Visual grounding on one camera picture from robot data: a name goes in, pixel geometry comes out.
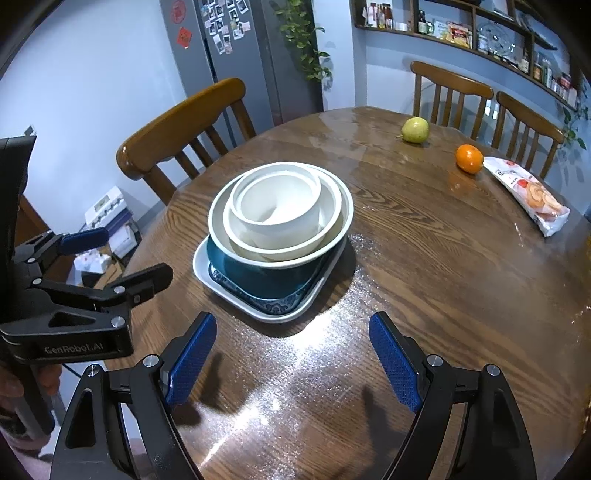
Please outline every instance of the green leaves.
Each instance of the green leaves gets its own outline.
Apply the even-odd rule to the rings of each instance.
[[[330,58],[330,55],[316,49],[314,33],[317,30],[324,32],[324,28],[314,26],[310,13],[311,0],[287,0],[285,8],[275,10],[284,22],[279,31],[299,50],[300,70],[306,75],[306,80],[321,82],[324,78],[332,78],[330,69],[320,65],[320,59]]]

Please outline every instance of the chair backrest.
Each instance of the chair backrest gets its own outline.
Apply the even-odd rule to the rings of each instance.
[[[505,92],[498,92],[496,94],[496,101],[501,106],[499,108],[499,117],[496,121],[495,135],[492,138],[491,147],[499,148],[501,144],[501,136],[503,134],[503,127],[505,126],[505,114],[509,110],[515,117],[515,126],[513,127],[513,133],[511,134],[511,140],[509,141],[509,148],[507,149],[507,158],[511,158],[515,152],[517,145],[517,136],[519,134],[519,126],[521,123],[525,125],[521,137],[521,143],[519,144],[519,150],[517,152],[516,160],[521,164],[525,155],[525,148],[527,146],[527,140],[530,134],[530,129],[534,131],[534,139],[531,143],[530,154],[525,163],[525,169],[529,170],[534,161],[535,151],[538,148],[538,140],[540,135],[550,137],[553,142],[548,152],[548,157],[544,163],[544,167],[540,173],[542,179],[546,178],[546,175],[552,165],[554,154],[558,145],[564,142],[564,135],[560,128],[553,123],[546,120],[543,116],[535,113],[532,109],[527,108],[523,103],[515,100],[511,95],[507,95]]]
[[[480,97],[480,103],[478,104],[478,110],[476,111],[476,119],[474,121],[474,127],[472,128],[472,134],[470,138],[476,140],[480,125],[482,124],[482,118],[484,117],[484,109],[486,101],[491,100],[495,96],[492,88],[485,83],[477,82],[476,80],[469,79],[463,75],[459,75],[449,70],[441,69],[422,61],[414,61],[410,64],[410,69],[415,74],[414,80],[414,106],[413,115],[419,116],[419,109],[421,106],[421,80],[423,77],[431,80],[435,84],[435,97],[433,98],[433,110],[431,112],[430,122],[432,124],[437,123],[437,117],[439,115],[439,103],[441,101],[441,87],[447,88],[447,96],[445,100],[445,106],[443,110],[443,117],[441,123],[444,127],[449,126],[449,117],[452,112],[452,95],[453,91],[459,92],[459,98],[457,101],[457,110],[453,118],[452,126],[454,128],[460,128],[460,122],[462,121],[462,112],[464,110],[464,98],[466,95],[478,95]]]
[[[130,179],[144,179],[160,199],[168,204],[176,188],[158,168],[158,163],[176,158],[179,165],[194,179],[199,171],[191,163],[183,148],[190,145],[203,164],[213,160],[197,138],[205,132],[220,155],[228,153],[226,145],[213,127],[218,117],[231,107],[245,140],[256,136],[242,98],[244,83],[230,78],[197,92],[164,112],[148,125],[131,135],[117,151],[117,164]]]

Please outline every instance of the wooden dining table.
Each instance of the wooden dining table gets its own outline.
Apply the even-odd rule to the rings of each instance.
[[[380,479],[414,414],[400,404],[368,335],[383,310],[426,354],[504,372],[527,427],[539,479],[577,445],[591,378],[591,251],[572,209],[561,231],[538,226],[485,169],[455,165],[459,145],[500,154],[454,128],[399,138],[407,115],[358,107],[258,135],[180,189],[127,273],[166,262],[172,285],[133,311],[130,367],[160,353],[196,315],[217,339],[174,421],[206,479]],[[318,298],[284,325],[260,323],[195,277],[197,246],[220,189],[276,161],[323,167],[355,204],[349,242]],[[446,477],[463,405],[455,405],[431,479]]]

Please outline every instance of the pear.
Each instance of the pear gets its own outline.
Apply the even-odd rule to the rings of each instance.
[[[413,117],[402,127],[402,139],[405,142],[421,143],[429,136],[429,123],[420,117]]]

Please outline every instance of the plastic food package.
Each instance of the plastic food package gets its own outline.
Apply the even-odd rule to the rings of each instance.
[[[513,194],[544,236],[554,235],[566,223],[570,210],[559,204],[526,169],[511,160],[496,157],[485,157],[484,166]]]

